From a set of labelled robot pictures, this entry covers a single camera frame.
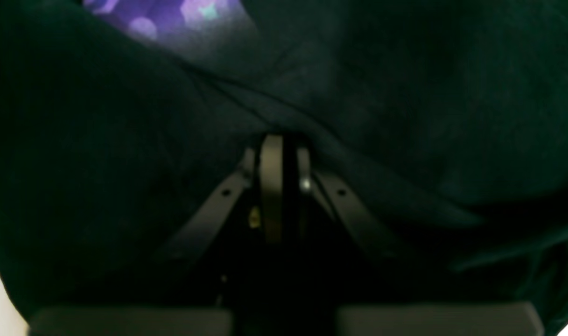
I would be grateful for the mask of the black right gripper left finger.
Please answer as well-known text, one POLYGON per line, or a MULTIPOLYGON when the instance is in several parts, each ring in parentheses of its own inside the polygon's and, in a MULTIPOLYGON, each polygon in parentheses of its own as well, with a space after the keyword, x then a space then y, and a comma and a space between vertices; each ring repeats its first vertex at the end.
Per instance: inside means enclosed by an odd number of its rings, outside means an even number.
MULTIPOLYGON (((160 276, 159 270, 176 266, 185 277, 201 273, 215 261, 224 228, 246 194, 258 196, 260 207, 252 210, 255 221, 266 230, 269 243, 282 242, 282 191, 284 137, 267 135, 258 149, 249 147, 240 164, 151 258, 151 272, 167 289, 176 276, 160 276)), ((210 308, 59 307, 38 313, 29 323, 32 336, 232 336, 235 321, 229 310, 210 308)))

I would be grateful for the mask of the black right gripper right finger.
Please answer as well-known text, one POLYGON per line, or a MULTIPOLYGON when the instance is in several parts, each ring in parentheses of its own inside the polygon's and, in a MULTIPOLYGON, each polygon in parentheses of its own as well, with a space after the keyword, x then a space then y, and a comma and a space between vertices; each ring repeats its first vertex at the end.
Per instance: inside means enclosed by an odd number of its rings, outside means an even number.
MULTIPOLYGON (((342 232, 379 277, 411 285, 424 272, 433 287, 448 285, 449 273, 376 219, 339 176, 312 164, 307 147, 284 149, 284 242, 316 247, 326 234, 342 232)), ((529 302, 420 303, 350 306, 336 312, 340 336, 543 336, 529 302)))

